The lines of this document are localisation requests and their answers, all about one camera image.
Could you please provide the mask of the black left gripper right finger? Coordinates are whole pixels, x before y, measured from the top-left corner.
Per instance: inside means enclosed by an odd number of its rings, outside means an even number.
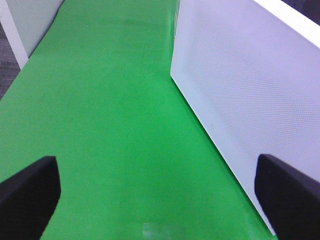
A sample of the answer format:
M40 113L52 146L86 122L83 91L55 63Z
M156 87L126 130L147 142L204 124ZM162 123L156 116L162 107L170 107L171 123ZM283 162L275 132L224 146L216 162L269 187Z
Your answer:
M271 154L260 154L254 193L280 240L320 238L320 183Z

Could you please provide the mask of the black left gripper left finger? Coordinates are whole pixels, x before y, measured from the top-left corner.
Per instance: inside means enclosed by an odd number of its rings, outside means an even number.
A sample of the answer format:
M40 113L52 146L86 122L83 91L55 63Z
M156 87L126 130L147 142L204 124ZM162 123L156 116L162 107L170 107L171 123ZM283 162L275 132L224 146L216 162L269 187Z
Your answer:
M55 156L44 156L0 184L0 238L39 240L61 197Z

